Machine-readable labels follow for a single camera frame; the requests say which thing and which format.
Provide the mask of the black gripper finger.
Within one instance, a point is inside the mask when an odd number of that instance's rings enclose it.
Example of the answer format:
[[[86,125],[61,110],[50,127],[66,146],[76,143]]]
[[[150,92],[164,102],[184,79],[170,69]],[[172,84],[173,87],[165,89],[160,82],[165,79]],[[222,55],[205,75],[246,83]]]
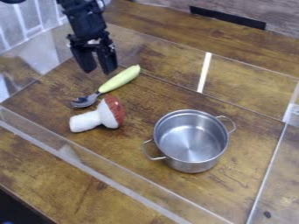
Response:
[[[104,74],[110,74],[117,69],[117,54],[113,46],[96,47],[97,60]]]
[[[74,60],[78,63],[81,70],[85,73],[92,72],[97,67],[97,63],[93,59],[92,52],[81,51],[78,49],[72,49],[70,52],[72,52]]]

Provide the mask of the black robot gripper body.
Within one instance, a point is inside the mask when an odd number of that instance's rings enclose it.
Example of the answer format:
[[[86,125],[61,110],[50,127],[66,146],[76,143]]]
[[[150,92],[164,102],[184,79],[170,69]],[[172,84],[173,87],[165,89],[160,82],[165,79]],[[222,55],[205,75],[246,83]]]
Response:
[[[72,29],[72,34],[66,36],[72,53],[92,53],[96,50],[113,53],[113,41],[102,16],[105,0],[57,0],[57,4]]]

